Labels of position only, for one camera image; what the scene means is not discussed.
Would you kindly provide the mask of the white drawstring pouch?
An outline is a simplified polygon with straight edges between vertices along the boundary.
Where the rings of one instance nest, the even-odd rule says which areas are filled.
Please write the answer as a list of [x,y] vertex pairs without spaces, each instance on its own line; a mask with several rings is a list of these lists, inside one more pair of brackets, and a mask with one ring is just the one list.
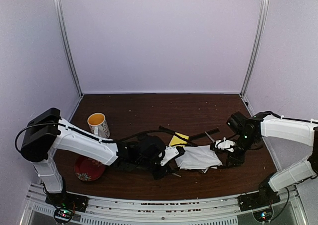
[[184,155],[175,159],[177,167],[185,170],[206,170],[210,167],[222,166],[214,151],[210,146],[184,147]]

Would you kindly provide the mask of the black handled scissors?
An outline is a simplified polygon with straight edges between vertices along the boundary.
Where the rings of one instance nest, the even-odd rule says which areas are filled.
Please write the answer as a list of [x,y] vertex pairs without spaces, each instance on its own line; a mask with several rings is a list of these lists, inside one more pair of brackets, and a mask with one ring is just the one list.
[[177,168],[173,168],[171,170],[171,174],[174,175],[174,176],[177,176],[179,178],[181,178],[182,176],[180,174],[178,174],[178,172],[180,171],[180,169],[177,167]]

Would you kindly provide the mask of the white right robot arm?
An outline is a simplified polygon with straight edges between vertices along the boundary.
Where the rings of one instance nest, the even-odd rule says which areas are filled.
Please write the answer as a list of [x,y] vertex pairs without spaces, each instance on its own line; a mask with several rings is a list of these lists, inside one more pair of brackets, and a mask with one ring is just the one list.
[[255,202],[265,206],[274,197],[274,192],[290,185],[318,176],[318,122],[279,116],[271,111],[257,113],[246,117],[236,112],[227,120],[229,128],[238,135],[234,142],[234,151],[228,154],[227,162],[240,166],[251,146],[262,137],[281,138],[312,147],[312,154],[278,171],[259,186]]

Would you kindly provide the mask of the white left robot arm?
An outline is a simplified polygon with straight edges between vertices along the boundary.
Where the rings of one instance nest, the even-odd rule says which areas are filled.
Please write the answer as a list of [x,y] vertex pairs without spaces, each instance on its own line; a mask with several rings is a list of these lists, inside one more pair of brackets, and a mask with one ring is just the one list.
[[117,170],[146,170],[155,180],[164,178],[171,171],[169,165],[161,164],[166,145],[158,136],[144,136],[139,142],[131,143],[102,138],[69,123],[60,116],[57,108],[50,108],[32,119],[22,132],[20,154],[33,164],[46,190],[60,207],[67,207],[72,200],[49,155],[50,149],[83,155]]

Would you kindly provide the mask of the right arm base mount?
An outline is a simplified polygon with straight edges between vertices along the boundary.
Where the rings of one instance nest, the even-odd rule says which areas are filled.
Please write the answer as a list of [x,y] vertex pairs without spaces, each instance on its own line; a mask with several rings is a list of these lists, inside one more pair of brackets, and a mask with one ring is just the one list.
[[244,193],[238,196],[240,210],[248,211],[262,207],[270,207],[272,204],[280,202],[281,199],[278,193],[267,195],[265,192],[253,192],[250,194]]

